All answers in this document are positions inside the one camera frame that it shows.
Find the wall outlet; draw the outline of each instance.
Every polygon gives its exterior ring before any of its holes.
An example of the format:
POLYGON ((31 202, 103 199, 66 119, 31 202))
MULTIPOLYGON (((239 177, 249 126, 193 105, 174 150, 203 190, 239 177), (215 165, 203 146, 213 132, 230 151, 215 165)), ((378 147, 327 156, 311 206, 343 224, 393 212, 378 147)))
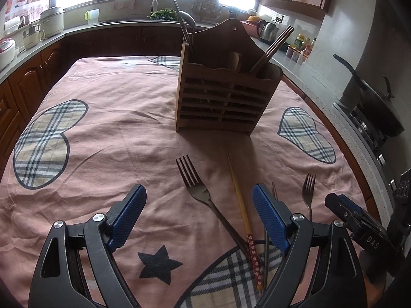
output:
POLYGON ((283 19, 284 19, 284 15, 280 15, 280 14, 275 14, 275 15, 273 15, 273 17, 271 18, 271 20, 272 20, 273 22, 277 22, 277 23, 282 23, 283 19))

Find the green vegetable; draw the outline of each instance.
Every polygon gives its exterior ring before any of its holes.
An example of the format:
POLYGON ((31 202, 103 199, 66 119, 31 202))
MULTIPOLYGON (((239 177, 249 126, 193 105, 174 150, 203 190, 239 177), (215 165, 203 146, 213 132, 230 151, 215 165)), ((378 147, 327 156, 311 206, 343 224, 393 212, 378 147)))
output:
POLYGON ((177 13, 171 8, 155 11, 149 16, 149 19, 154 21, 178 21, 177 13))

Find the stove knob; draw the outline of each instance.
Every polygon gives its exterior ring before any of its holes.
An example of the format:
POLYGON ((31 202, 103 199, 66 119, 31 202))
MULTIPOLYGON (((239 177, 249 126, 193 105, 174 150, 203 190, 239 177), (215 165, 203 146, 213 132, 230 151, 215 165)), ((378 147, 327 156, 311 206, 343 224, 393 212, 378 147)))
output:
POLYGON ((382 167, 386 164, 386 161, 383 157, 383 154, 378 155, 377 159, 378 159, 378 162, 381 164, 382 167))

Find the pot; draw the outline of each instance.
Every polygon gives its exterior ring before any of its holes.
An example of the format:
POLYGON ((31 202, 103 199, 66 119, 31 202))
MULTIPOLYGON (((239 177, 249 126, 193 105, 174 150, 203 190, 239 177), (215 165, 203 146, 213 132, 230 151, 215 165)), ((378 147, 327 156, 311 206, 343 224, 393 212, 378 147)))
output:
POLYGON ((24 48, 29 50, 40 43, 40 40, 44 40, 45 35, 43 30, 39 30, 38 25, 30 25, 28 30, 23 32, 23 38, 24 48))
POLYGON ((268 45, 274 43, 278 30, 274 23, 269 23, 264 20, 259 21, 257 24, 257 34, 260 37, 260 41, 268 45))
POLYGON ((60 7, 53 7, 43 11, 40 15, 40 29, 46 38, 61 34, 64 30, 64 11, 60 7))
POLYGON ((375 127, 378 127, 386 136, 399 136, 404 131, 404 127, 385 102, 385 100, 394 98, 391 93, 391 86, 388 78, 384 76, 387 85, 387 94, 381 94, 371 88, 371 86, 363 79, 360 79, 355 69, 346 60, 336 54, 334 55, 334 58, 347 67, 353 75, 354 81, 360 87, 361 104, 364 108, 364 114, 369 121, 375 127))

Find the kitchen counter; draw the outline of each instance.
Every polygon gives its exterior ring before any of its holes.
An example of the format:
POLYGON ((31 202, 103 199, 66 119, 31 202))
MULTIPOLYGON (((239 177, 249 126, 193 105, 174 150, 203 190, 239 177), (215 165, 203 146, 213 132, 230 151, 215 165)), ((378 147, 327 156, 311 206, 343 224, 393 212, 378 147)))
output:
MULTIPOLYGON (((159 21, 128 21, 128 22, 113 22, 97 24, 94 26, 80 25, 74 28, 64 30, 61 34, 42 41, 34 48, 24 51, 18 55, 3 71, 0 72, 0 83, 2 83, 11 73, 23 65, 26 61, 34 55, 40 53, 46 47, 54 44, 60 39, 92 30, 103 28, 115 28, 124 26, 173 26, 179 27, 178 22, 159 22, 159 21)), ((198 30, 205 30, 210 28, 211 24, 197 24, 198 30)), ((262 49, 266 50, 268 45, 253 38, 254 42, 262 49)), ((347 146, 350 148, 354 157, 356 158, 375 199, 378 211, 383 226, 387 226, 390 220, 390 215, 393 208, 390 202, 390 196, 386 188, 384 177, 379 172, 377 165, 374 163, 371 155, 366 150, 365 146, 358 138, 353 128, 344 121, 343 117, 338 116, 338 113, 333 110, 333 103, 338 102, 338 99, 321 83, 320 78, 316 78, 315 71, 313 71, 306 63, 302 66, 298 65, 291 59, 285 56, 285 53, 278 51, 271 59, 271 63, 279 65, 292 82, 294 82, 324 113, 324 115, 334 125, 339 132, 347 146)))

